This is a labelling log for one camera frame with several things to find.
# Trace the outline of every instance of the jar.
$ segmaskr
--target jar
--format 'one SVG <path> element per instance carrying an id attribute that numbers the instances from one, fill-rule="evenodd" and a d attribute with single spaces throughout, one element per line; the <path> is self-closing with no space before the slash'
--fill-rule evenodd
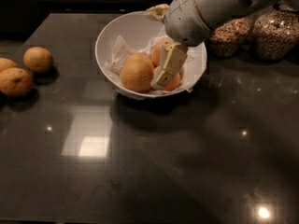
<path id="1" fill-rule="evenodd" d="M 273 5 L 254 23 L 250 50 L 262 60 L 285 57 L 299 41 L 299 11 L 285 1 Z"/>
<path id="2" fill-rule="evenodd" d="M 220 58 L 236 54 L 249 35 L 252 25 L 250 17 L 234 19 L 215 29 L 207 41 L 209 52 Z"/>

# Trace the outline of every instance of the jar of nuts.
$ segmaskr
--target jar of nuts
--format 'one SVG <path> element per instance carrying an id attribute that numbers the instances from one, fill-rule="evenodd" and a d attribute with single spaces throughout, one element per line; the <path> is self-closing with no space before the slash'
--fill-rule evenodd
<path id="1" fill-rule="evenodd" d="M 235 55 L 247 38 L 251 28 L 251 18 L 234 19 L 215 29 L 207 41 L 209 52 L 220 58 Z"/>
<path id="2" fill-rule="evenodd" d="M 299 11 L 279 1 L 254 23 L 250 50 L 262 60 L 276 61 L 285 57 L 298 41 Z"/>

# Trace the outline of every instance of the dark background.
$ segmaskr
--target dark background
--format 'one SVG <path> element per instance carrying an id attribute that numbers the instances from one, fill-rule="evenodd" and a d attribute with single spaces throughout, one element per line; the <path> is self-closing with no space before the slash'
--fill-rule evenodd
<path id="1" fill-rule="evenodd" d="M 51 12 L 127 13 L 172 0 L 0 0 L 0 38 L 26 37 Z"/>

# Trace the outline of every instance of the bowl rim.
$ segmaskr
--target bowl rim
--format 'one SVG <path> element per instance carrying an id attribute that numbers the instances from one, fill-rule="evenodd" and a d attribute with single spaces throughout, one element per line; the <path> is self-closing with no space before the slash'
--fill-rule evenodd
<path id="1" fill-rule="evenodd" d="M 150 94 L 150 93 L 139 93 L 139 92 L 136 92 L 136 91 L 131 91 L 131 90 L 128 90 L 124 87 L 120 87 L 119 84 L 117 84 L 111 77 L 107 76 L 106 75 L 106 72 L 104 71 L 104 67 L 101 67 L 100 63 L 99 63 L 99 57 L 98 57 L 98 54 L 97 54 L 97 51 L 98 51 L 98 45 L 99 45 L 99 39 L 100 37 L 103 35 L 103 33 L 105 32 L 105 30 L 107 29 L 107 27 L 119 20 L 119 19 L 122 19 L 123 17 L 125 16 L 132 16 L 132 15 L 142 15 L 143 16 L 143 12 L 144 11 L 134 11 L 134 12 L 130 12 L 130 13 L 127 13 L 127 14 L 124 14 L 124 15 L 121 15 L 119 16 L 118 18 L 110 21 L 103 29 L 102 31 L 100 32 L 100 34 L 98 35 L 96 41 L 95 41 L 95 59 L 96 59 L 96 62 L 97 62 L 97 65 L 99 66 L 101 72 L 103 73 L 103 75 L 116 87 L 116 90 L 118 93 L 122 94 L 122 95 L 126 95 L 128 97 L 131 96 L 131 98 L 137 98 L 137 99 L 145 99 L 145 98 L 151 98 L 151 99 L 156 99 L 156 98 L 163 98 L 163 97 L 167 97 L 167 96 L 171 96 L 171 95 L 174 95 L 174 94 L 178 94 L 178 93 L 181 93 L 181 92 L 184 92 L 185 90 L 177 90 L 177 91 L 170 91 L 169 93 L 168 92 L 165 92 L 163 94 Z M 202 43 L 203 45 L 203 52 L 206 53 L 206 45 L 205 43 Z"/>

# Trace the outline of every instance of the white paper liner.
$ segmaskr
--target white paper liner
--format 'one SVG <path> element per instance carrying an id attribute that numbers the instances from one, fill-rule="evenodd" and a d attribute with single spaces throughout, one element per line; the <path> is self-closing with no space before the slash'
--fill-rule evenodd
<path id="1" fill-rule="evenodd" d="M 123 87 L 121 84 L 120 80 L 120 72 L 122 67 L 124 66 L 127 58 L 132 55 L 135 52 L 143 52 L 146 53 L 147 55 L 151 56 L 152 50 L 156 46 L 157 43 L 159 43 L 161 40 L 170 38 L 165 34 L 164 28 L 160 31 L 159 34 L 157 34 L 156 37 L 153 37 L 148 45 L 144 47 L 143 49 L 132 49 L 130 48 L 129 44 L 126 43 L 124 38 L 119 35 L 113 48 L 112 48 L 112 61 L 107 62 L 105 64 L 105 72 L 106 75 L 109 76 L 117 85 L 120 87 Z M 185 61 L 185 64 L 183 64 L 181 70 L 180 70 L 180 76 L 181 76 L 181 81 L 180 85 L 178 88 L 176 88 L 173 91 L 155 91 L 155 90 L 150 90 L 148 93 L 149 95 L 163 95 L 163 94 L 171 94 L 171 93 L 178 93 L 179 91 L 187 91 L 191 92 L 192 91 L 192 86 L 196 83 L 194 82 L 193 75 L 189 76 L 184 76 L 187 71 L 188 71 L 188 64 L 189 63 L 198 63 L 198 56 L 200 56 L 201 53 L 196 52 L 196 48 L 189 48 L 187 52 L 187 60 Z M 136 98 L 134 95 L 130 95 L 126 93 L 125 91 L 121 91 L 120 89 L 117 89 L 117 91 L 123 95 L 126 95 L 131 98 Z"/>

